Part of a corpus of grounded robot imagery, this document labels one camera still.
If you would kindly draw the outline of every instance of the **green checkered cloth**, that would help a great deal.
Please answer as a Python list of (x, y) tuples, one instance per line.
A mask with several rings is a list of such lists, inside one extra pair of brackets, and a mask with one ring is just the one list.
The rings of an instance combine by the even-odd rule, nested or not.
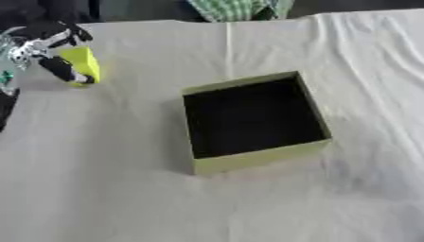
[(188, 0), (209, 22), (249, 21), (269, 7), (272, 19), (285, 19), (294, 0)]

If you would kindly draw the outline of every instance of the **cardboard box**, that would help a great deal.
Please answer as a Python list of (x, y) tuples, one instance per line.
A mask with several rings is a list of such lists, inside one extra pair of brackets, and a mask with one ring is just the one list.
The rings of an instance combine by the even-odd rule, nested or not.
[(198, 175), (293, 158), (331, 140), (298, 72), (187, 88), (184, 103)]

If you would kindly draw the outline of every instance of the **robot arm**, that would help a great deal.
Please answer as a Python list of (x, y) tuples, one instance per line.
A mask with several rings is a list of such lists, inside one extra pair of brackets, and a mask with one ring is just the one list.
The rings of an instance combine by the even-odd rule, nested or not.
[(30, 59), (38, 59), (39, 64), (56, 77), (64, 81), (83, 84), (95, 83), (93, 77), (77, 72), (72, 64), (59, 56), (51, 56), (49, 49), (65, 44), (77, 45), (92, 41), (93, 37), (75, 24), (41, 23), (32, 26), (14, 28), (7, 31), (18, 47), (10, 51), (9, 58), (17, 66), (27, 66)]
[[(2, 33), (0, 39), (0, 56), (6, 59), (5, 65), (11, 64), (25, 70), (31, 61), (37, 61), (64, 81), (94, 83), (93, 77), (77, 72), (70, 62), (59, 56), (52, 56), (49, 51), (68, 43), (76, 45), (77, 40), (92, 41), (93, 37), (77, 25), (58, 22), (15, 27)], [(5, 127), (20, 94), (19, 88), (9, 87), (13, 80), (13, 72), (8, 68), (0, 69), (0, 132)]]

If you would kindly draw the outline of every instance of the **white table cover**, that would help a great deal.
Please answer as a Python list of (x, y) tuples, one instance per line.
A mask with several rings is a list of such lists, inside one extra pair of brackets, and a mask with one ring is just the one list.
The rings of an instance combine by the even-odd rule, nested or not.
[[(22, 79), (0, 135), (0, 241), (423, 241), (423, 26), (421, 9), (88, 26), (100, 84)], [(186, 174), (183, 88), (292, 70), (330, 146)]]

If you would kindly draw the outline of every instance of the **white tablecloth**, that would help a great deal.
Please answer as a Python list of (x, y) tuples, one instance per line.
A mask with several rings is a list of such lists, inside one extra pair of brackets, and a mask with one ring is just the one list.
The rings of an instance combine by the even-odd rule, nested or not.
[[(0, 135), (0, 241), (424, 239), (424, 10), (88, 26), (100, 84), (41, 68)], [(299, 70), (322, 153), (187, 175), (180, 90)]]

